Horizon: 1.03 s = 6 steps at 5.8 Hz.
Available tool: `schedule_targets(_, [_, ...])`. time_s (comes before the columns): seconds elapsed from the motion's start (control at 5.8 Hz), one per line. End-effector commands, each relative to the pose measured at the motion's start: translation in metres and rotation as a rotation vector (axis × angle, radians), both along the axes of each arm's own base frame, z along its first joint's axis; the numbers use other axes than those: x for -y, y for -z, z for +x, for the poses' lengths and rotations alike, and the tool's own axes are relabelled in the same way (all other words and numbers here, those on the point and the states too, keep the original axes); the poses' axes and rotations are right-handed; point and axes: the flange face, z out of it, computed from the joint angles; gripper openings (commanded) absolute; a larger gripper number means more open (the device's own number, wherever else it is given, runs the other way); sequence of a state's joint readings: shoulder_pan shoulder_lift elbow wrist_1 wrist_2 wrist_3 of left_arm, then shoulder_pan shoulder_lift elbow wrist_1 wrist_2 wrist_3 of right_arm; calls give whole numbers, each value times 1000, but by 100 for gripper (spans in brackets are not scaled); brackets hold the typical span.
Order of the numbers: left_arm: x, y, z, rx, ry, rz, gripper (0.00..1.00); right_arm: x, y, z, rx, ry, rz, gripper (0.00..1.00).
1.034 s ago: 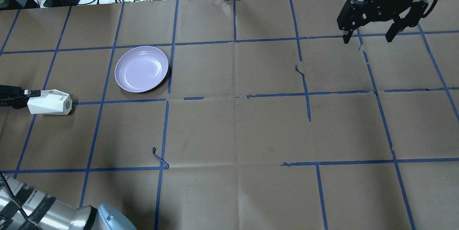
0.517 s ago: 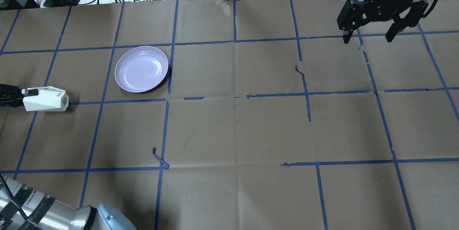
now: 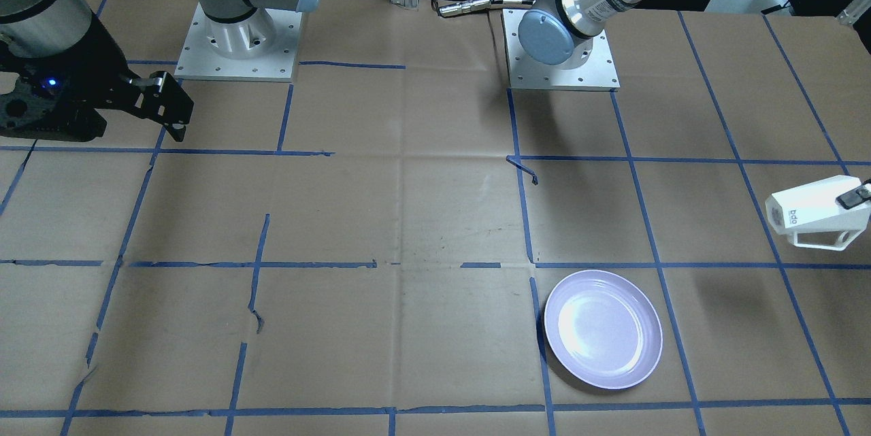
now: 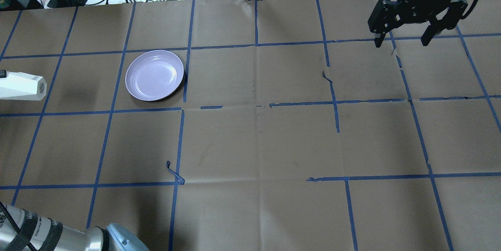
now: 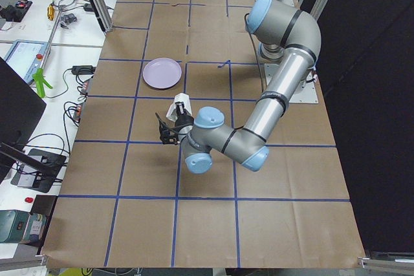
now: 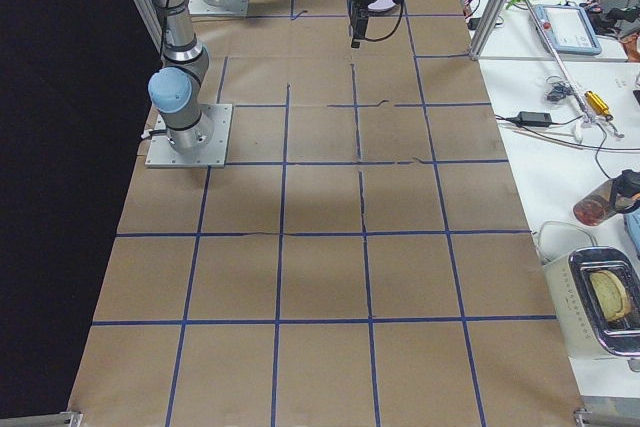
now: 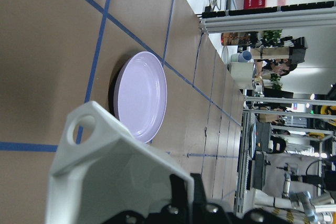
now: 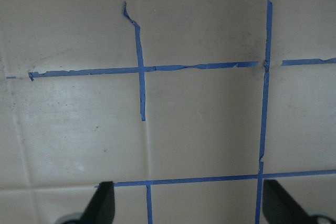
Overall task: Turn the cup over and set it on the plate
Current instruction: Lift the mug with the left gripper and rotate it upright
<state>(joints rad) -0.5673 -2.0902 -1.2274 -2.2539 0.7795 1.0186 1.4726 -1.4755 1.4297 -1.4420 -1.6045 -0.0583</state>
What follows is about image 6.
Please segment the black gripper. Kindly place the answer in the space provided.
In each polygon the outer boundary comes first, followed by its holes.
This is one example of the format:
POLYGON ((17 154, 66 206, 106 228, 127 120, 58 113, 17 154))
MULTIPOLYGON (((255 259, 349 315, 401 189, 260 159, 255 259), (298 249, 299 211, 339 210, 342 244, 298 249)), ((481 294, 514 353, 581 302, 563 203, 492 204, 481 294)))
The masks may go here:
POLYGON ((368 19, 369 5, 373 0, 349 0, 349 19, 352 30, 351 47, 358 49, 361 41, 365 40, 368 19))

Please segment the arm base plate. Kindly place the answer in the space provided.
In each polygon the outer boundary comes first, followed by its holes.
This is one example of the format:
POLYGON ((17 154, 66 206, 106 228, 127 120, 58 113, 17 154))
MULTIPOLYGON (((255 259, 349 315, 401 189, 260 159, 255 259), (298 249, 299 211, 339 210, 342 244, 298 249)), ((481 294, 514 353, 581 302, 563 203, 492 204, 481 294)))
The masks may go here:
POLYGON ((245 17, 249 0, 189 0, 193 17, 245 17))
POLYGON ((226 164, 232 104, 200 104, 201 117, 184 131, 168 129, 158 116, 160 133, 150 137, 146 166, 150 168, 223 168, 226 164))

